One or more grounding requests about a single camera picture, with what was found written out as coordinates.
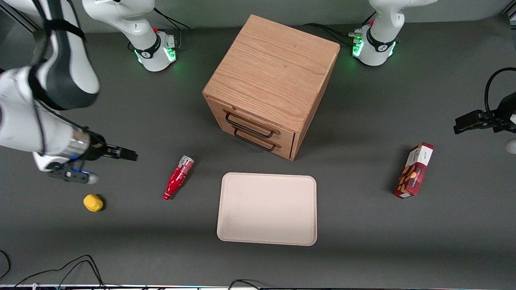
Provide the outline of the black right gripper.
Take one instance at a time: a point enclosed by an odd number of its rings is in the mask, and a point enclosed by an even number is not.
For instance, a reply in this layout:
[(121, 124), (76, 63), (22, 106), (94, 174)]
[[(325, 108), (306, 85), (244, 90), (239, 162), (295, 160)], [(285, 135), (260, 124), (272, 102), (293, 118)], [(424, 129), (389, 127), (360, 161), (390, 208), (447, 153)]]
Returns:
[(89, 136), (89, 145), (83, 153), (83, 160), (98, 160), (104, 157), (106, 153), (107, 155), (114, 155), (115, 159), (137, 161), (138, 154), (135, 151), (115, 145), (107, 145), (105, 138), (96, 132), (87, 131), (86, 133)]

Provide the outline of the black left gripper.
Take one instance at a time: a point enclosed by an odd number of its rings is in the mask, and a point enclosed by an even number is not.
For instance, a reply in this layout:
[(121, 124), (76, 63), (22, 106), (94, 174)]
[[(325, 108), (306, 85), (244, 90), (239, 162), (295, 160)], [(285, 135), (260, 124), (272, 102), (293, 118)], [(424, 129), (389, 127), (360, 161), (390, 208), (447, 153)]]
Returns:
[[(509, 132), (516, 132), (515, 125), (516, 112), (516, 93), (509, 94), (504, 97), (496, 109), (496, 118), (501, 127)], [(453, 126), (456, 135), (471, 130), (486, 130), (492, 128), (497, 131), (497, 125), (494, 123), (494, 114), (489, 114), (483, 110), (473, 110), (463, 116), (455, 119), (456, 124)]]

